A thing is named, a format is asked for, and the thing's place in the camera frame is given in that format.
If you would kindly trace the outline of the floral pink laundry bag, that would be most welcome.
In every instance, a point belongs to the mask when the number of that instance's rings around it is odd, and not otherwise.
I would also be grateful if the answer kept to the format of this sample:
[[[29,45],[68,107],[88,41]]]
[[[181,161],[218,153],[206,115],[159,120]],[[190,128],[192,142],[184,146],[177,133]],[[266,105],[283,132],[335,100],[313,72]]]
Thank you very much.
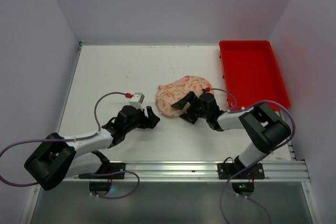
[[[206,88],[211,89],[212,85],[208,80],[199,76],[184,76],[175,82],[159,85],[155,95],[156,107],[167,118],[179,117],[189,105],[187,104],[182,110],[177,110],[171,105],[184,98],[190,91],[199,97],[202,90]]]

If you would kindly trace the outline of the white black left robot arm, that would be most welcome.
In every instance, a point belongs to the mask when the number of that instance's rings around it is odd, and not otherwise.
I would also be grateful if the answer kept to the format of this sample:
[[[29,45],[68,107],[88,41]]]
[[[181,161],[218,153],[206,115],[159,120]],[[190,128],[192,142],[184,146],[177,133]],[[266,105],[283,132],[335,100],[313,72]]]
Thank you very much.
[[[51,190],[75,175],[111,177],[114,171],[101,150],[117,146],[132,130],[153,129],[159,121],[150,106],[143,110],[125,105],[93,137],[79,136],[67,142],[57,133],[48,135],[26,160],[24,168],[44,190]]]

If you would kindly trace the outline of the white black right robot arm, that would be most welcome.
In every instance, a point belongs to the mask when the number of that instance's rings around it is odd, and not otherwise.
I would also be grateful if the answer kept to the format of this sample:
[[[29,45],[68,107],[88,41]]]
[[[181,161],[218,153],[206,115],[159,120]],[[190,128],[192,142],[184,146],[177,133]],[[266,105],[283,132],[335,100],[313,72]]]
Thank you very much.
[[[272,151],[285,145],[295,134],[295,123],[291,115],[288,117],[292,126],[289,126],[269,106],[270,103],[284,108],[275,101],[262,100],[246,109],[223,111],[212,93],[204,91],[197,97],[191,91],[171,107],[180,111],[187,107],[180,118],[192,124],[203,118],[214,131],[244,129],[251,143],[233,161],[234,171],[239,172],[255,166]]]

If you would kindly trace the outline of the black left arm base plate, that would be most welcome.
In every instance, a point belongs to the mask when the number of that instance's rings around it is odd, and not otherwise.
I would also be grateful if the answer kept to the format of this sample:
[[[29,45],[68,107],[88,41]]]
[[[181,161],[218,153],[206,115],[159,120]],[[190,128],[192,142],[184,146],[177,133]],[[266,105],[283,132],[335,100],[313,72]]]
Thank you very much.
[[[109,176],[98,176],[98,174],[109,174],[109,173],[117,173],[124,171],[126,168],[126,163],[109,163],[103,164],[95,174],[81,174],[78,177],[80,179],[124,179],[124,173],[109,175]]]

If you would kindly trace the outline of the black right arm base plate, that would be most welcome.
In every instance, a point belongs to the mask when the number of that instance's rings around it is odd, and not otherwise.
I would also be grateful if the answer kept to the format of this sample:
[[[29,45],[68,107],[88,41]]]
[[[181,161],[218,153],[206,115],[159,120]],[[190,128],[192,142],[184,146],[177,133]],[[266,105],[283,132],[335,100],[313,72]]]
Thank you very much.
[[[234,163],[218,163],[217,172],[219,179],[230,179],[238,173],[233,179],[265,179],[264,168],[261,163],[254,165],[247,170],[238,169]]]

